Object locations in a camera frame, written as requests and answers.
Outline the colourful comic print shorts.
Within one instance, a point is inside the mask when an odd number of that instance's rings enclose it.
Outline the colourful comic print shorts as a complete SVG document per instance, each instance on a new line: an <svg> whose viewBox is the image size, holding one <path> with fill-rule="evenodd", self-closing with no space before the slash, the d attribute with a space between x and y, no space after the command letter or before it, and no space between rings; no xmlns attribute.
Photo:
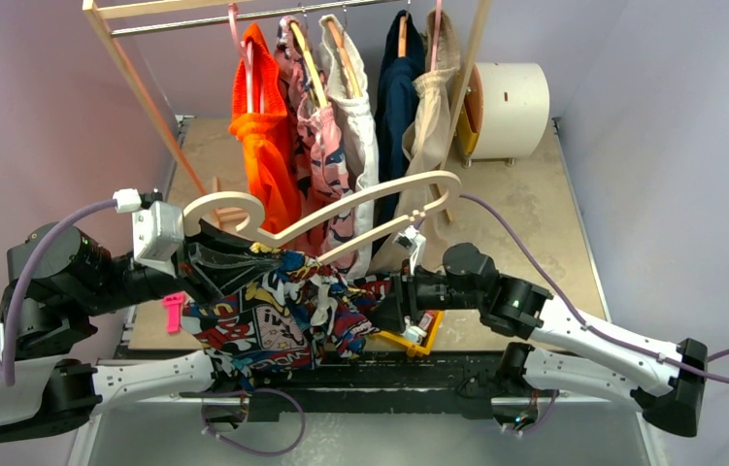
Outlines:
<svg viewBox="0 0 729 466"><path fill-rule="evenodd" d="M282 265L212 305L188 302L181 317L182 329L240 388L255 389L260 376L315 369L328 349L356 358L379 333L372 315L390 289L387 274L349 281L302 252L258 244L250 251Z"/></svg>

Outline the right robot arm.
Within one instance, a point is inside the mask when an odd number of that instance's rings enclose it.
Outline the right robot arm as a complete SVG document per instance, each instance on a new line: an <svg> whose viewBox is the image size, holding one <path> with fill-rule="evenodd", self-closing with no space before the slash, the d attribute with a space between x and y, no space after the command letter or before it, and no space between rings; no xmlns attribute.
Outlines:
<svg viewBox="0 0 729 466"><path fill-rule="evenodd" d="M444 269L404 267L379 286L370 315L380 330L402 332L426 311L476 310L493 333L513 338L497 370L511 395L567 390L620 403L667 433L696 436L706 380L707 348L649 338L581 311L544 287L499 272L471 243L446 250Z"/></svg>

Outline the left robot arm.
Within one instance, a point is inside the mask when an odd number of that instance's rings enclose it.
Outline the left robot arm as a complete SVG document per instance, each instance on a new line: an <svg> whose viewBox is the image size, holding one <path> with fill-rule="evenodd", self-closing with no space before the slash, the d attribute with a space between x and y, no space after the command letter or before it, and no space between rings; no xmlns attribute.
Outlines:
<svg viewBox="0 0 729 466"><path fill-rule="evenodd" d="M202 350L141 366L103 367L70 357L95 316L183 292L211 307L280 261L205 226L159 271L132 253L112 256L79 228L48 224L7 253L0 306L0 444L57 436L107 410L172 393L228 397L242 371Z"/></svg>

